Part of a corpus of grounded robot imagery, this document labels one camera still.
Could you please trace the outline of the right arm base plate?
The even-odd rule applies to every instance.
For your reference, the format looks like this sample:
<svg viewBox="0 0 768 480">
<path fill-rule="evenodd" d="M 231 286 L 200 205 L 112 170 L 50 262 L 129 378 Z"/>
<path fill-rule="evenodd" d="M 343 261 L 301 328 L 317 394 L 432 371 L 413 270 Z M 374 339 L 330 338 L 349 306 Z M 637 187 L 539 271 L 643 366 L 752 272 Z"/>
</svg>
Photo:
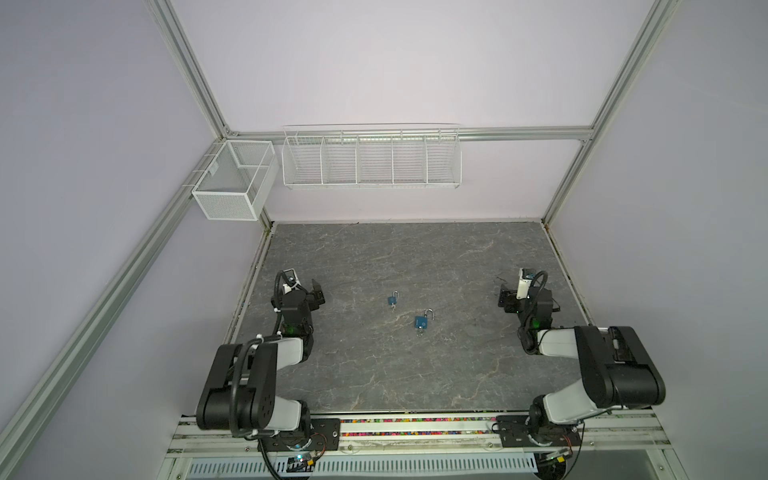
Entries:
<svg viewBox="0 0 768 480">
<path fill-rule="evenodd" d="M 491 426 L 504 448 L 559 448 L 582 444 L 577 425 L 534 424 L 528 414 L 499 415 Z"/>
</svg>

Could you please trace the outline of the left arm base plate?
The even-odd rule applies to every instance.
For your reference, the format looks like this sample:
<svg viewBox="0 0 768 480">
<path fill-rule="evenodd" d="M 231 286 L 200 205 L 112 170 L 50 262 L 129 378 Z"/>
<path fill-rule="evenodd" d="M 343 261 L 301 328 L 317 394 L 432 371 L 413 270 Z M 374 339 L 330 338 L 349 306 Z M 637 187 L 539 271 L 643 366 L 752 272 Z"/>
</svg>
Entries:
<svg viewBox="0 0 768 480">
<path fill-rule="evenodd" d="M 337 451 L 341 440 L 341 419 L 312 417 L 309 429 L 286 431 L 263 438 L 267 452 Z"/>
</svg>

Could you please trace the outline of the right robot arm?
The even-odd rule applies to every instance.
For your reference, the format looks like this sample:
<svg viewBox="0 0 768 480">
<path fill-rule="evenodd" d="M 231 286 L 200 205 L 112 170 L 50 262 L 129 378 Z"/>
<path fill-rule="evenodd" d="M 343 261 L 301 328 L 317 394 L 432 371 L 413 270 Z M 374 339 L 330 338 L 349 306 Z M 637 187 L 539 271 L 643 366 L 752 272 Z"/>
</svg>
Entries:
<svg viewBox="0 0 768 480">
<path fill-rule="evenodd" d="M 574 359 L 580 377 L 534 399 L 527 425 L 533 433 L 572 427 L 616 409 L 657 406 L 666 385 L 636 331 L 627 326 L 553 326 L 560 307 L 546 271 L 522 269 L 515 288 L 500 287 L 498 307 L 517 317 L 518 339 L 531 356 Z"/>
</svg>

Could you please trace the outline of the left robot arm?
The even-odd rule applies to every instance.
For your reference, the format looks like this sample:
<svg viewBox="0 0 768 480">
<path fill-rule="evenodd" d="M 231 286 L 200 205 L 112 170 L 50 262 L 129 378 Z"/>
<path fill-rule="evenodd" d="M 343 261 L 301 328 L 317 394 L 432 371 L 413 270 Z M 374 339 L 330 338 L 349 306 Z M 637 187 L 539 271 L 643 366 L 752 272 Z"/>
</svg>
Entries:
<svg viewBox="0 0 768 480">
<path fill-rule="evenodd" d="M 324 303 L 317 281 L 307 288 L 295 270 L 278 271 L 271 297 L 276 314 L 272 333 L 218 347 L 196 407 L 197 427 L 228 431 L 234 438 L 310 437 L 309 407 L 278 396 L 277 376 L 309 359 L 315 331 L 312 313 Z"/>
</svg>

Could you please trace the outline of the large teal padlock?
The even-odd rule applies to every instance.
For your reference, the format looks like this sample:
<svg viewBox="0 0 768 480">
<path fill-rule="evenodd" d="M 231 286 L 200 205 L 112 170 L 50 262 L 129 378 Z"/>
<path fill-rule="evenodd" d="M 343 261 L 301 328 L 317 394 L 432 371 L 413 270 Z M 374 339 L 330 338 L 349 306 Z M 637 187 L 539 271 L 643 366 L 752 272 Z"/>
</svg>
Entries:
<svg viewBox="0 0 768 480">
<path fill-rule="evenodd" d="M 434 310 L 431 308 L 425 309 L 422 313 L 416 315 L 414 318 L 414 328 L 417 334 L 424 334 L 433 320 Z"/>
</svg>

